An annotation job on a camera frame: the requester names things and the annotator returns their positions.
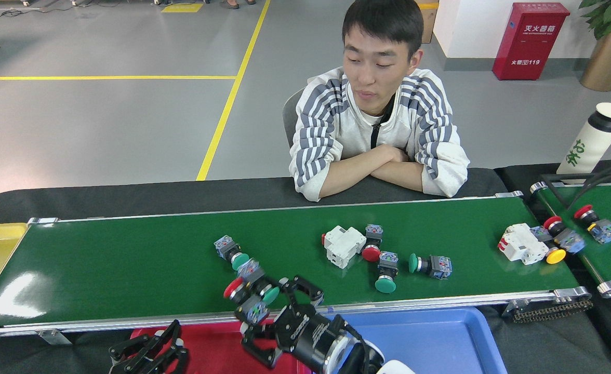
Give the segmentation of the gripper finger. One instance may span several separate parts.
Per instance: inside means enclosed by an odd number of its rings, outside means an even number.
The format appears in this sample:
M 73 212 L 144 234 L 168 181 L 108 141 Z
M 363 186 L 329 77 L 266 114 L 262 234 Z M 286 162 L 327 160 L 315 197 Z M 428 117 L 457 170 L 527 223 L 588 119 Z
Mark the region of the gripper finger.
M 181 326 L 175 319 L 166 329 L 158 330 L 153 336 L 142 334 L 109 348 L 109 356 L 113 361 L 110 372 L 134 372 L 135 365 L 143 357 L 154 358 L 169 348 L 180 338 Z

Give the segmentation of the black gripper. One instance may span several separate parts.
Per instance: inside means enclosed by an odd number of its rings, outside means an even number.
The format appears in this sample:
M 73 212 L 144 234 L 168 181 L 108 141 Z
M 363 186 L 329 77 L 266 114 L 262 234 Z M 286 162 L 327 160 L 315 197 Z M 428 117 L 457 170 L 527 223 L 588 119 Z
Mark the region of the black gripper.
M 350 338 L 325 316 L 316 312 L 324 301 L 324 291 L 296 275 L 280 279 L 280 291 L 288 305 L 297 305 L 296 291 L 305 293 L 311 305 L 284 307 L 274 325 L 250 326 L 243 334 L 243 348 L 268 369 L 274 369 L 282 351 L 293 355 L 315 373 L 334 373 L 342 363 Z M 134 373 L 183 373 L 189 362 L 189 350 L 177 340 L 154 358 L 143 357 Z

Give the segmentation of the person's right hand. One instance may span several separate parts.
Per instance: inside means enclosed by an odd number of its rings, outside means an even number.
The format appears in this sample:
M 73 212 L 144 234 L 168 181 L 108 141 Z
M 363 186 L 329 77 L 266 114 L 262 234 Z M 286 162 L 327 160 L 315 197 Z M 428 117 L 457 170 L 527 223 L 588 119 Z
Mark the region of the person's right hand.
M 408 155 L 401 149 L 393 147 L 389 144 L 381 144 L 377 147 L 377 151 L 380 151 L 382 159 L 385 163 L 408 163 Z

